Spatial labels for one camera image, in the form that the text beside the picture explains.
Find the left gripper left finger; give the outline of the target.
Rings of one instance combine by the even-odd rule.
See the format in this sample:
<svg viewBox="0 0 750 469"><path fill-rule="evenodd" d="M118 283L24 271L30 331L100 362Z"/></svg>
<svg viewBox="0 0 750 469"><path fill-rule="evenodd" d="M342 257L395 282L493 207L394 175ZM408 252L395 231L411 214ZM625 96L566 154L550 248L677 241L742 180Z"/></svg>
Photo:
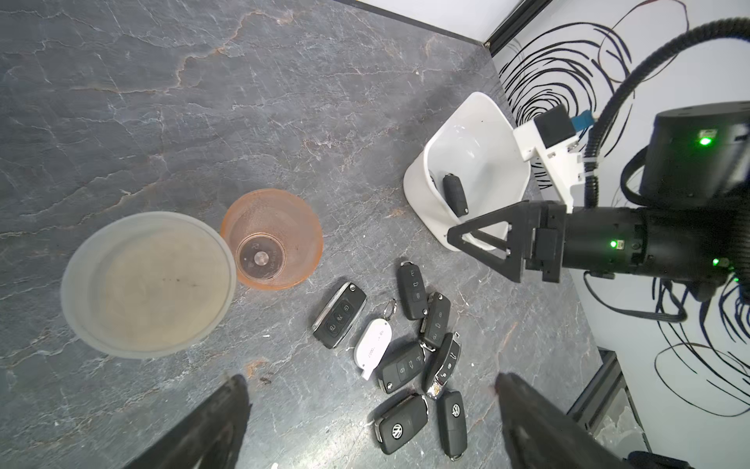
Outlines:
<svg viewBox="0 0 750 469"><path fill-rule="evenodd" d="M234 468L252 409L247 382L236 374L129 468Z"/></svg>

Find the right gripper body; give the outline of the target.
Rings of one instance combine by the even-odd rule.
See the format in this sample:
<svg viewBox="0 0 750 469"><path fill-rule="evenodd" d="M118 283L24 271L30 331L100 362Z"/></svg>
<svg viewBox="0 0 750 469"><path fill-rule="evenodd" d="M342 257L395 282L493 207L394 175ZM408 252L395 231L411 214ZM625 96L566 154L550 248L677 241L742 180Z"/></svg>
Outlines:
<svg viewBox="0 0 750 469"><path fill-rule="evenodd" d="M559 202L535 201L529 214L531 232L525 269L541 273L546 283L558 283L563 268L568 208Z"/></svg>

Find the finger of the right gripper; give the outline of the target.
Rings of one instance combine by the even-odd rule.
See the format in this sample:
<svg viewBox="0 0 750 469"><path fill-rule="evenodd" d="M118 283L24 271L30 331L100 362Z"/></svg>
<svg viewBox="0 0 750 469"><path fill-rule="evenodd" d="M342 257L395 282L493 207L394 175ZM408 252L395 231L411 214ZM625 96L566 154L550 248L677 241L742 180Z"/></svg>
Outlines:
<svg viewBox="0 0 750 469"><path fill-rule="evenodd" d="M504 252L505 257L501 258L472 244L472 242L467 242L467 240L464 240L462 234L457 234L456 236L451 236L450 234L447 240L453 247L490 267L496 273L509 279L509 281L513 281L514 283L521 281L521 276L525 269L525 260L530 257L529 236L513 236L509 234L507 240L502 240L502 238L492 236L492 234L472 234L472 237L480 242L489 244L496 250Z"/></svg>
<svg viewBox="0 0 750 469"><path fill-rule="evenodd" d="M539 221L538 209L537 202L522 201L491 211L450 228L447 241L452 246L461 246L465 242L465 236L470 236L472 240L490 246L528 246ZM484 231L503 223L508 225L506 238Z"/></svg>

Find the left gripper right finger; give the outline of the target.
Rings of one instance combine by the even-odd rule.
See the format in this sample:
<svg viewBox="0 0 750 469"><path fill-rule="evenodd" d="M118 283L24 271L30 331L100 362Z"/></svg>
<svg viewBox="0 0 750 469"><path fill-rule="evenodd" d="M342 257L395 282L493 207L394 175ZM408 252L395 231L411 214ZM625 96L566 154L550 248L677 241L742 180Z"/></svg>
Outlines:
<svg viewBox="0 0 750 469"><path fill-rule="evenodd" d="M505 449L513 468L626 468L515 373L495 382Z"/></svg>

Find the white storage box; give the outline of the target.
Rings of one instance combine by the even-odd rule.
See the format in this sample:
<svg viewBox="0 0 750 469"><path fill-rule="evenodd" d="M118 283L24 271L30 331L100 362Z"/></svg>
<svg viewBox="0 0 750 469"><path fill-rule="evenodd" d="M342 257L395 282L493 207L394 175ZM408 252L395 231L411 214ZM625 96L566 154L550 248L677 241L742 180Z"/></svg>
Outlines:
<svg viewBox="0 0 750 469"><path fill-rule="evenodd" d="M443 179L462 184L469 212L456 215L445 201ZM404 174L405 197L446 249L450 228L523 199L530 166L521 157L513 127L488 95L472 93L441 125Z"/></svg>

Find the black vw key vertical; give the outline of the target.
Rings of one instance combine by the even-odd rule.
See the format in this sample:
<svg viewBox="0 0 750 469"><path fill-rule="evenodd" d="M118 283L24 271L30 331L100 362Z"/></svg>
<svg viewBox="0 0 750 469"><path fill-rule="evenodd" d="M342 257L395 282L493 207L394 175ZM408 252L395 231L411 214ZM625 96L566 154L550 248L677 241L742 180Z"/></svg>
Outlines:
<svg viewBox="0 0 750 469"><path fill-rule="evenodd" d="M437 424L443 452L459 459L467 451L468 431L463 397L458 391L445 391L437 401Z"/></svg>

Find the chrome-trimmed porsche key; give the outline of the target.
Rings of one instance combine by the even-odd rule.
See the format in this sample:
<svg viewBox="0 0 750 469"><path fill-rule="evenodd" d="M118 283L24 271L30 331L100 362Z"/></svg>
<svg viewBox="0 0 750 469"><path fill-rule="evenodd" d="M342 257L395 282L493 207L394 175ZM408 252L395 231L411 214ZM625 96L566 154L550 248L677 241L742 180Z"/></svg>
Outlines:
<svg viewBox="0 0 750 469"><path fill-rule="evenodd" d="M429 399L437 400L443 394L443 388L455 372L461 351L458 332L447 333L443 336L443 343L431 357L424 377L423 390Z"/></svg>

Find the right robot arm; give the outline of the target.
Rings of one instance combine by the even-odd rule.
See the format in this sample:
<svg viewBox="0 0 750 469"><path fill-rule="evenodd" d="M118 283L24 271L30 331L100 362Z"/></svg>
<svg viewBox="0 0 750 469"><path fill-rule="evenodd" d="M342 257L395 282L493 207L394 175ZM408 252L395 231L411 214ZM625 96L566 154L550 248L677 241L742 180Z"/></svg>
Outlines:
<svg viewBox="0 0 750 469"><path fill-rule="evenodd" d="M624 207L599 204L602 144L626 99L659 66L696 45L747 40L749 21L705 23L644 59L589 132L584 203L520 201L448 230L448 243L510 281L526 270L555 283L562 269L681 283L703 307L734 281L749 297L749 106L728 102L658 113L654 132L621 173Z"/></svg>

